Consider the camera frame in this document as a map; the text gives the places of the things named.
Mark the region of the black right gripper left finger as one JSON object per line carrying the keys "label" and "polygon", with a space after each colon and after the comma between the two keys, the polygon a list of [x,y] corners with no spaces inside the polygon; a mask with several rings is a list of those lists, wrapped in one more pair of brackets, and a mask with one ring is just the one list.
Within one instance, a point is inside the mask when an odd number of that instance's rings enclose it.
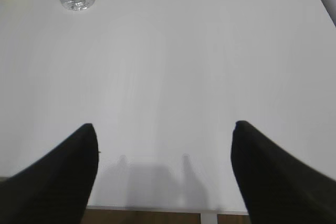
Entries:
{"label": "black right gripper left finger", "polygon": [[96,132],[86,123],[1,182],[1,223],[80,223],[96,179]]}

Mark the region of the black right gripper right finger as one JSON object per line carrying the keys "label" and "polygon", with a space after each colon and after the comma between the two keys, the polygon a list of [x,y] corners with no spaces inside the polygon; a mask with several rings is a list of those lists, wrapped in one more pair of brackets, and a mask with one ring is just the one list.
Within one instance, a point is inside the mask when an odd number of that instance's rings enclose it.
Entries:
{"label": "black right gripper right finger", "polygon": [[335,223],[335,180],[247,121],[236,122],[230,160],[251,223]]}

